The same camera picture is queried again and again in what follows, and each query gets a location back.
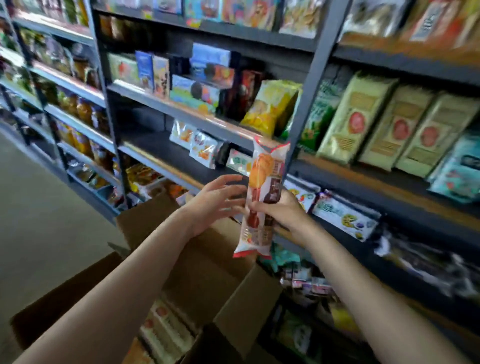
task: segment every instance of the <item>person's left hand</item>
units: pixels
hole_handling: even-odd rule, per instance
[[[242,176],[238,174],[218,177],[206,184],[197,196],[179,209],[184,214],[185,221],[191,224],[193,236],[200,234],[221,218],[244,213],[245,198],[232,198],[244,194],[247,186],[227,185],[229,182],[241,180]]]

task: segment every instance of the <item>floor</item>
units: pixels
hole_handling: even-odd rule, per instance
[[[122,237],[2,134],[0,156],[0,364],[10,364],[20,354],[10,318],[109,254],[107,242]]]

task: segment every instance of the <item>open cardboard box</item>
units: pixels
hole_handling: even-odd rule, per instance
[[[177,208],[164,192],[122,212],[117,226],[134,250]],[[162,298],[197,334],[182,364],[243,362],[281,293],[254,259],[232,258],[239,236],[237,222],[217,221],[185,246],[164,285]],[[118,263],[109,255],[17,313],[11,324],[21,347],[33,343]],[[68,297],[72,290],[76,294]],[[48,313],[54,302],[55,311]]]

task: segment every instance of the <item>green package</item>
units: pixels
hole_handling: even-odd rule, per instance
[[[332,121],[335,110],[340,102],[342,90],[338,86],[332,85],[331,81],[322,81],[313,102],[312,109],[308,115],[305,128],[300,136],[299,143],[312,151],[316,150],[317,140],[319,136],[325,134],[328,125]],[[293,118],[297,112],[298,104],[300,103],[301,91],[292,117],[288,121],[288,125],[283,131],[281,138],[287,139],[292,127]]]

